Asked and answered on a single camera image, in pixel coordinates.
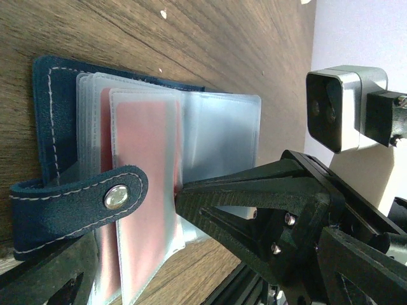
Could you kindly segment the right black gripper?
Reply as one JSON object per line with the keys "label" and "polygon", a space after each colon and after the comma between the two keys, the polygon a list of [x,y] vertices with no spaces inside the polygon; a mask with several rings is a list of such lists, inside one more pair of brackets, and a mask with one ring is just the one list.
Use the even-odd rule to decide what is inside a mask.
{"label": "right black gripper", "polygon": [[287,192],[279,285],[289,304],[405,304],[406,235],[353,191]]}

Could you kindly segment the blue leather card holder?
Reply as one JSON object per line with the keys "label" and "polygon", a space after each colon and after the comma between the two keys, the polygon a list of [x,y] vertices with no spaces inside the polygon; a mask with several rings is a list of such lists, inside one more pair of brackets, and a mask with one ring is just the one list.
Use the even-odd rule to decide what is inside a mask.
{"label": "blue leather card holder", "polygon": [[[35,59],[33,97],[42,177],[10,189],[14,256],[23,263],[61,241],[92,233],[99,264],[87,304],[121,297],[116,223],[135,209],[130,187],[145,173],[134,165],[113,167],[100,95],[105,88],[171,92],[181,98],[184,182],[254,167],[261,99],[216,93],[204,87],[119,71],[54,56]],[[176,214],[185,245],[206,234]]]}

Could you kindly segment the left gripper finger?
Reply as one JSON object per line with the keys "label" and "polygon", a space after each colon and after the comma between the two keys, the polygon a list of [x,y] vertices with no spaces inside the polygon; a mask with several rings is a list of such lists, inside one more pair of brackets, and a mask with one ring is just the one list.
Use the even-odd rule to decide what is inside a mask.
{"label": "left gripper finger", "polygon": [[1,275],[1,304],[87,304],[98,264],[92,233],[61,241]]}

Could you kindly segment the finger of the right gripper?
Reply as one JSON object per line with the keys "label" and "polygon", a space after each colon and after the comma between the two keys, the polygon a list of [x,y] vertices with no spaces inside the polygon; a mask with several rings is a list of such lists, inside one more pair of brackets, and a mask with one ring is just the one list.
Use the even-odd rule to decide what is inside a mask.
{"label": "finger of the right gripper", "polygon": [[272,284],[289,283],[310,261],[324,227],[338,222],[345,198],[309,155],[281,159],[186,184],[176,212]]}

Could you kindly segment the red card with stripe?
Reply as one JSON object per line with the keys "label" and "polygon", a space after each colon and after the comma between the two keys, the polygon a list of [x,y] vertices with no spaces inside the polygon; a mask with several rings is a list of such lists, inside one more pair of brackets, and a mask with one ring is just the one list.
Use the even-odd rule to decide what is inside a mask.
{"label": "red card with stripe", "polygon": [[128,190],[134,211],[116,223],[124,304],[134,304],[164,262],[185,246],[174,195],[182,184],[181,98],[177,93],[105,88],[102,123],[111,135],[113,167],[145,173]]}

